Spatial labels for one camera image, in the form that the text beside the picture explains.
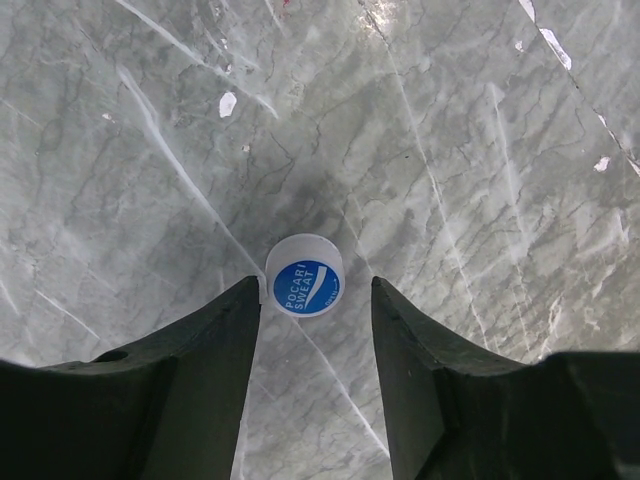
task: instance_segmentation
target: gray marble surface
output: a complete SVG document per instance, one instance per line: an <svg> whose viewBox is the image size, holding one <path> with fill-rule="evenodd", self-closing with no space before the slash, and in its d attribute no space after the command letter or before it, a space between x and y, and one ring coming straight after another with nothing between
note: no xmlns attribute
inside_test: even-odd
<svg viewBox="0 0 640 480"><path fill-rule="evenodd" d="M640 11L600 3L6 0L0 355L89 360L324 235L347 291L265 307L233 478L333 480L391 478L374 274L516 360L637 349Z"/></svg>

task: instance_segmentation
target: blue label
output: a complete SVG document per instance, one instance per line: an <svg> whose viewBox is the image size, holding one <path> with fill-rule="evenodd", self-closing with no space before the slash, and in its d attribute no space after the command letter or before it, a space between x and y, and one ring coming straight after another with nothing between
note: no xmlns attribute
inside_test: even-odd
<svg viewBox="0 0 640 480"><path fill-rule="evenodd" d="M340 280L324 263L304 260L283 269L273 284L277 302L291 313L317 313L335 302Z"/></svg>

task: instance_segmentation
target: white bottle cap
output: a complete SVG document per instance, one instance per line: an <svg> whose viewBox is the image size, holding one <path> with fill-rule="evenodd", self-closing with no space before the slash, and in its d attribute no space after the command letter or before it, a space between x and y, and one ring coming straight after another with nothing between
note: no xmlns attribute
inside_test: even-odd
<svg viewBox="0 0 640 480"><path fill-rule="evenodd" d="M326 238L311 233L293 235L273 247L266 274L271 301L296 317L322 315L344 293L340 251Z"/></svg>

